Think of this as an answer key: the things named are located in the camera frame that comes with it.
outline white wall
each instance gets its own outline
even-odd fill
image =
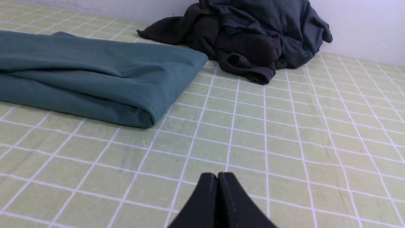
[[[153,23],[198,0],[19,0]],[[321,52],[405,67],[405,0],[310,0],[333,35]]]

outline folded blanket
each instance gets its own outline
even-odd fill
[[[207,59],[167,45],[0,31],[0,101],[149,128]]]

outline green checkered bed sheet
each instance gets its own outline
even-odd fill
[[[0,0],[0,30],[147,25]],[[318,54],[259,86],[209,61],[152,129],[0,103],[0,227],[166,227],[233,172],[280,228],[404,227],[405,68]]]

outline dark clothing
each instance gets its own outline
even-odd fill
[[[253,32],[277,37],[290,68],[307,63],[322,41],[332,42],[329,25],[308,0],[208,0],[228,35]]]
[[[164,18],[138,34],[161,43],[187,44],[217,60],[224,71],[258,84],[268,84],[276,68],[287,66],[280,58],[277,38],[254,33],[229,35],[207,0],[188,7],[183,17]]]
[[[169,45],[0,31],[0,101],[149,128],[207,60]]]

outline teal blanket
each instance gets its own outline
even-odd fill
[[[207,60],[175,46],[0,31],[0,101],[149,128]]]

